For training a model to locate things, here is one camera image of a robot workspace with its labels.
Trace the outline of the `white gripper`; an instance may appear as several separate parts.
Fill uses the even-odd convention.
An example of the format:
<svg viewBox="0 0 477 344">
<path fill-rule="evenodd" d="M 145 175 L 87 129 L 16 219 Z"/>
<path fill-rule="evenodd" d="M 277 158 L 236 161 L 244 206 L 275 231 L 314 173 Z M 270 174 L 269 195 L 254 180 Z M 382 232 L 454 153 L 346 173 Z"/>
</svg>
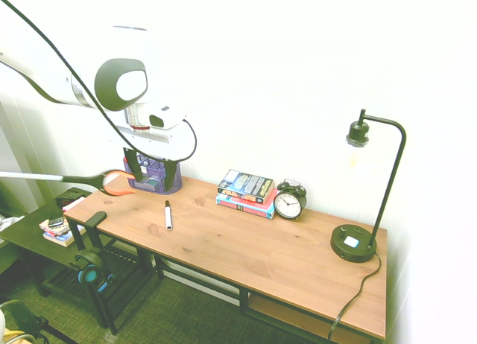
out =
<svg viewBox="0 0 477 344">
<path fill-rule="evenodd" d="M 189 158 L 196 148 L 196 135 L 190 124 L 181 121 L 169 130 L 150 128 L 148 131 L 136 132 L 130 127 L 116 126 L 119 135 L 115 130 L 110 129 L 110 143 L 124 147 L 124 156 L 137 182 L 143 180 L 141 166 L 137 159 L 137 152 L 145 156 L 165 159 L 165 179 L 164 189 L 170 191 L 177 170 L 177 161 Z"/>
</svg>

